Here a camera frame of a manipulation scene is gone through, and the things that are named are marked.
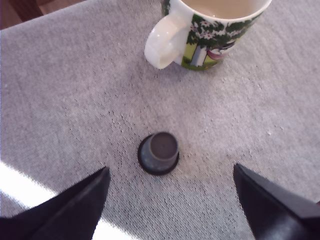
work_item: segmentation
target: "floor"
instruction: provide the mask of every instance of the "floor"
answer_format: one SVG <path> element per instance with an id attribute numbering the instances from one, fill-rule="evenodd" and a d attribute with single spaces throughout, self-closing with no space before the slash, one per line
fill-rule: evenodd
<path id="1" fill-rule="evenodd" d="M 55 12 L 59 9 L 71 6 L 84 0 L 37 0 L 38 5 L 44 15 Z M 1 0 L 1 29 L 22 23 L 13 7 L 9 4 L 9 0 Z"/>

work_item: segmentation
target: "small black cup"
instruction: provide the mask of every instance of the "small black cup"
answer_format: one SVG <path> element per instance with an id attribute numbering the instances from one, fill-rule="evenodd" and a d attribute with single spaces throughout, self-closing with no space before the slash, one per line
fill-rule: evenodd
<path id="1" fill-rule="evenodd" d="M 152 175 L 165 175 L 178 164 L 177 139 L 168 132 L 158 132 L 146 137 L 138 148 L 138 161 Z"/>

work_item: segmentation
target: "sunlight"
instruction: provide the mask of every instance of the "sunlight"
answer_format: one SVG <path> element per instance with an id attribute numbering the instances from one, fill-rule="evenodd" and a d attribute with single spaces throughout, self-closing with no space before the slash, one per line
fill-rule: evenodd
<path id="1" fill-rule="evenodd" d="M 0 162 L 0 191 L 26 209 L 42 204 L 58 194 L 4 162 Z M 98 222 L 92 239 L 137 240 L 103 218 Z"/>

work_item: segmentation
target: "mug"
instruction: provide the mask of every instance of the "mug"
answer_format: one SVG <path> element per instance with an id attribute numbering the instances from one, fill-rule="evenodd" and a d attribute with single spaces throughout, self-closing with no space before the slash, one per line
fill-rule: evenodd
<path id="1" fill-rule="evenodd" d="M 220 5 L 229 1 L 229 5 L 222 5 L 220 9 L 224 11 L 221 10 L 220 14 L 217 10 L 213 15 L 210 11 L 214 9 L 212 4 L 218 1 Z M 144 49 L 147 61 L 158 69 L 176 62 L 192 70 L 204 70 L 219 63 L 272 0 L 228 1 L 162 0 L 162 14 L 165 17 L 155 25 L 147 38 Z M 239 6 L 230 5 L 230 1 Z M 233 18 L 237 12 L 239 15 L 247 14 Z"/>

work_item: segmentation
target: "mug handle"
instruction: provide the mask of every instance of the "mug handle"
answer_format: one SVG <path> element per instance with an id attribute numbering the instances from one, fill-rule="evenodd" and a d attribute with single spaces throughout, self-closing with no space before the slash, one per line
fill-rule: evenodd
<path id="1" fill-rule="evenodd" d="M 144 55 L 147 61 L 157 69 L 164 69 L 171 64 L 180 55 L 176 47 L 179 43 L 173 38 L 187 26 L 176 13 L 162 18 L 146 40 Z"/>

